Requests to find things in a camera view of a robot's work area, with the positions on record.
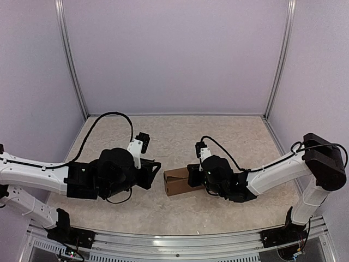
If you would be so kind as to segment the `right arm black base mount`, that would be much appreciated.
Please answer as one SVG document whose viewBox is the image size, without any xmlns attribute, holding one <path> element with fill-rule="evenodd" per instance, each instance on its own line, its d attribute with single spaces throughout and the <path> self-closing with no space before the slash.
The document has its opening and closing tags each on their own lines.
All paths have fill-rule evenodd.
<svg viewBox="0 0 349 262">
<path fill-rule="evenodd" d="M 260 232 L 260 237 L 263 247 L 269 248 L 305 239 L 307 234 L 305 226 L 290 224 L 274 229 L 263 230 Z"/>
</svg>

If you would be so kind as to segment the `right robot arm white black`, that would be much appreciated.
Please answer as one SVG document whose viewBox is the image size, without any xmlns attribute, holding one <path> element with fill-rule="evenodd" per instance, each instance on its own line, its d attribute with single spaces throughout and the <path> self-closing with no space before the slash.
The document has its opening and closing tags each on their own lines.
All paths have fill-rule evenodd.
<svg viewBox="0 0 349 262">
<path fill-rule="evenodd" d="M 208 194 L 234 203 L 256 199 L 266 191 L 295 180 L 310 176 L 311 181 L 303 195 L 287 213 L 285 225 L 279 230 L 279 238 L 291 242 L 304 228 L 311 216 L 323 204 L 327 196 L 341 189 L 347 181 L 348 152 L 341 145 L 307 133 L 303 141 L 295 142 L 289 153 L 259 168 L 230 167 L 234 161 L 211 153 L 207 144 L 200 140 L 195 145 L 197 164 L 187 165 L 190 187 L 204 186 Z"/>
</svg>

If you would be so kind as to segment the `brown cardboard box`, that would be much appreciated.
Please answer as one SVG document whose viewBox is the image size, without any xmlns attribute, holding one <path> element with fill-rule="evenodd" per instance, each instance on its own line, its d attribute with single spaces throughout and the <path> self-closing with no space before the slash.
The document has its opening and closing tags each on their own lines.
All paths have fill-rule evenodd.
<svg viewBox="0 0 349 262">
<path fill-rule="evenodd" d="M 164 171 L 164 187 L 168 197 L 204 189 L 203 185 L 190 187 L 188 185 L 189 172 L 187 168 Z"/>
</svg>

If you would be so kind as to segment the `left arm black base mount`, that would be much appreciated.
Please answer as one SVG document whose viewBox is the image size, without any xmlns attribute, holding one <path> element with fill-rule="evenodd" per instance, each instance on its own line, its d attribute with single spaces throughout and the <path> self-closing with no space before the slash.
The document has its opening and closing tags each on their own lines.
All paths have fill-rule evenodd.
<svg viewBox="0 0 349 262">
<path fill-rule="evenodd" d="M 47 238 L 59 243 L 91 249 L 96 233 L 91 230 L 71 227 L 68 231 L 55 227 L 46 229 Z"/>
</svg>

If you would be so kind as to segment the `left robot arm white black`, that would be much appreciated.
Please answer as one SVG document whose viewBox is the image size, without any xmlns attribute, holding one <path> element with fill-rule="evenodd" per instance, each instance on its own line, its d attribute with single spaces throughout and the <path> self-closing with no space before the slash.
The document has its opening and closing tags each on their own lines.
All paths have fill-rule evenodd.
<svg viewBox="0 0 349 262">
<path fill-rule="evenodd" d="M 1 151 L 1 206 L 9 207 L 37 221 L 45 229 L 53 229 L 62 241 L 76 238 L 76 230 L 67 222 L 64 210 L 50 207 L 25 191 L 26 187 L 43 189 L 67 198 L 109 199 L 133 186 L 151 188 L 161 163 L 141 158 L 142 142 L 128 148 L 103 150 L 89 163 L 45 163 L 17 158 Z"/>
</svg>

